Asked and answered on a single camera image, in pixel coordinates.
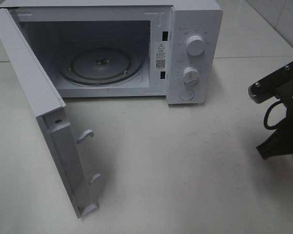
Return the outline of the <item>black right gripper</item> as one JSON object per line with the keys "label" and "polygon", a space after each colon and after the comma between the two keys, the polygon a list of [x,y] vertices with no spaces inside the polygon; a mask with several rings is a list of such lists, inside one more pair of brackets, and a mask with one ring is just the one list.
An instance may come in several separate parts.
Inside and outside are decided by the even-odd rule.
{"label": "black right gripper", "polygon": [[256,146],[264,160],[293,154],[293,78],[278,86],[275,94],[286,107],[286,117],[282,123],[274,126],[264,123],[266,129],[275,130],[263,143]]}

